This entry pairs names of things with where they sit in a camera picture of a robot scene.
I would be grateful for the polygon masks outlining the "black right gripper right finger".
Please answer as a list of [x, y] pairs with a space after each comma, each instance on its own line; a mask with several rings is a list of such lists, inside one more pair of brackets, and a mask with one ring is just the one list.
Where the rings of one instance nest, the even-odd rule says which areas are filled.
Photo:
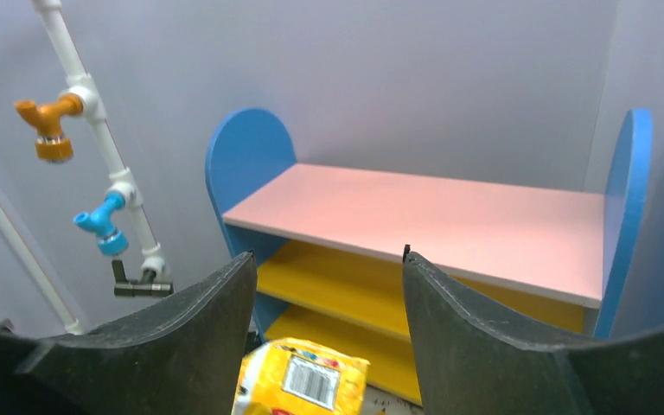
[[409, 246], [402, 286], [427, 414], [664, 414], [664, 326], [615, 340], [560, 329]]

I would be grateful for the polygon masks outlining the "yellow snack packet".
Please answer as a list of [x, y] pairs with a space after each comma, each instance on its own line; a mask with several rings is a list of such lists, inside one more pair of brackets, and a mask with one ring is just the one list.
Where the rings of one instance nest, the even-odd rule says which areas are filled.
[[369, 361], [292, 337], [241, 362], [233, 414], [358, 414]]

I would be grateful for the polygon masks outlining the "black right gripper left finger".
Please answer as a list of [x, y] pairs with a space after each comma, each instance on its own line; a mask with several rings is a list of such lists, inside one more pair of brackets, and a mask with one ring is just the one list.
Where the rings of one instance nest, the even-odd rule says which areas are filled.
[[83, 335], [0, 330], [0, 414], [228, 414], [256, 286], [255, 257], [244, 252]]

